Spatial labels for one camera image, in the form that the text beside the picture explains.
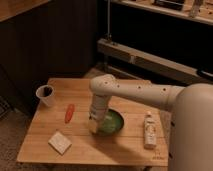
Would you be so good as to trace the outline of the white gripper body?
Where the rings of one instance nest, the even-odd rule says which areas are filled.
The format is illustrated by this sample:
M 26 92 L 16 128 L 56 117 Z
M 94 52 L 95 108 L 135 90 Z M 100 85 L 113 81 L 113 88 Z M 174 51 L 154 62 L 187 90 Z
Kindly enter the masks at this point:
M 98 122 L 102 121 L 108 112 L 109 100 L 109 96 L 94 94 L 89 108 L 89 115 Z

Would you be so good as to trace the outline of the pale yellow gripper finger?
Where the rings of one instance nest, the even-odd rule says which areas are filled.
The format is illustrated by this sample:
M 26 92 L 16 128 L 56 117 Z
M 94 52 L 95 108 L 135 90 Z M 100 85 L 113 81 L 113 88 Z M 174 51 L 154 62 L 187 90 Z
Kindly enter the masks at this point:
M 90 119 L 88 121 L 88 129 L 92 133 L 96 134 L 98 132 L 98 129 L 99 129 L 99 123 L 96 120 Z

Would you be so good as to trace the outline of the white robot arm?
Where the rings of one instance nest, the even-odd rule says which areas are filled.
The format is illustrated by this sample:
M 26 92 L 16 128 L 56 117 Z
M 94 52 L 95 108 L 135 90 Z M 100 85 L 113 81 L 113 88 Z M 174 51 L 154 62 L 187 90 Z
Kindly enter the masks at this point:
M 213 171 L 213 85 L 122 83 L 106 74 L 90 80 L 89 116 L 101 123 L 113 96 L 172 114 L 168 171 Z

